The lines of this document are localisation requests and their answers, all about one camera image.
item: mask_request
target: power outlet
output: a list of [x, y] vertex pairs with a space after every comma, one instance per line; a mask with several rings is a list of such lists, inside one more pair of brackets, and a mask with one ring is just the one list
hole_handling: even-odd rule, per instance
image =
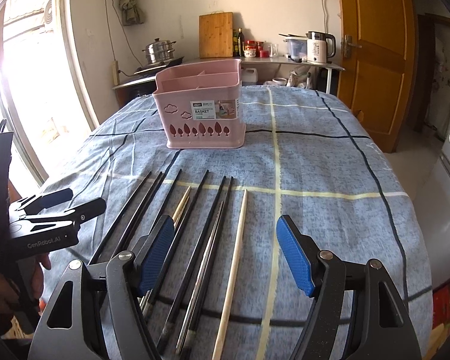
[[114, 86], [120, 85], [120, 75], [119, 75], [119, 62], [113, 61], [112, 63], [112, 77]]

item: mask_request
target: glass cup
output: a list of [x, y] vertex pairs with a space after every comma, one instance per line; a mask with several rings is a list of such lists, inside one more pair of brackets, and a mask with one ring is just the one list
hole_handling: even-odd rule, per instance
[[270, 57], [277, 56], [278, 55], [278, 44], [270, 43], [268, 46], [268, 50], [270, 52]]

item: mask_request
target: stainless steel pot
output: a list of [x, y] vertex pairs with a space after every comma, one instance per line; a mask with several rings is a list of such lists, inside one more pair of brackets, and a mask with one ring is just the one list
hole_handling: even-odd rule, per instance
[[171, 42], [169, 40], [160, 40], [156, 38], [155, 42], [148, 44], [144, 50], [145, 56], [147, 57], [147, 62], [149, 64], [154, 64], [156, 62], [166, 61], [168, 59], [173, 59], [173, 44], [176, 42]]

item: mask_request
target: door handle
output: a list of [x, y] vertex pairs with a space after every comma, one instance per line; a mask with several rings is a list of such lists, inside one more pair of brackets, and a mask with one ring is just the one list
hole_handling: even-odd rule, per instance
[[352, 47], [355, 47], [357, 49], [362, 48], [362, 46], [360, 44], [353, 43], [353, 38], [351, 35], [345, 35], [344, 52], [343, 52], [344, 58], [352, 57]]

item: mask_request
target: kettle handle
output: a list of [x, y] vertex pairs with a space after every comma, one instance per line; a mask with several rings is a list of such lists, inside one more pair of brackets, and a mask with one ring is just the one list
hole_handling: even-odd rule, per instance
[[332, 45], [331, 54], [327, 54], [327, 58], [331, 58], [331, 57], [335, 56], [335, 54], [337, 53], [337, 41], [336, 41], [335, 37], [331, 34], [325, 34], [325, 42], [327, 39], [331, 40], [331, 45]]

